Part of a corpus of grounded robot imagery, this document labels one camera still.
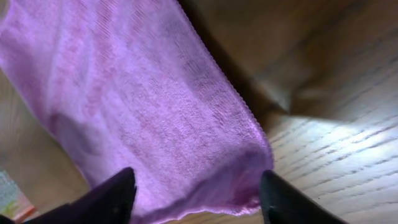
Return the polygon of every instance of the purple towel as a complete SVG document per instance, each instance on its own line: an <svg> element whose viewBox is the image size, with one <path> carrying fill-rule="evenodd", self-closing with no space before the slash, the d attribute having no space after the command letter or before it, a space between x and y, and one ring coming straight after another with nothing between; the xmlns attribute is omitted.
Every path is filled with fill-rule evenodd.
<svg viewBox="0 0 398 224"><path fill-rule="evenodd" d="M0 66L94 187L130 166L132 222L259 208L265 135L175 0L13 0Z"/></svg>

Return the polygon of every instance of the wooden surface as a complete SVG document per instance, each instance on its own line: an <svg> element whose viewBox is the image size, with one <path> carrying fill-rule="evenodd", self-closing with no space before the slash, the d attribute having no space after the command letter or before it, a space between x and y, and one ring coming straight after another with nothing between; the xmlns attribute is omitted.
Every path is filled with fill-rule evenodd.
<svg viewBox="0 0 398 224"><path fill-rule="evenodd" d="M276 172L350 223L397 223L398 1L181 3L266 131ZM41 210L81 195L77 170L0 77L0 166Z"/></svg>

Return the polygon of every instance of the microfiber cloth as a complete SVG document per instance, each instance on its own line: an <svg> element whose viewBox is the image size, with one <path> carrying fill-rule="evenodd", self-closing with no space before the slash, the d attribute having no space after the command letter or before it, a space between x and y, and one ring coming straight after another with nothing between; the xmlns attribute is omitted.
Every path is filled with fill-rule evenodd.
<svg viewBox="0 0 398 224"><path fill-rule="evenodd" d="M13 0L0 66L90 186L136 173L131 223L259 208L265 134L176 0Z"/></svg>

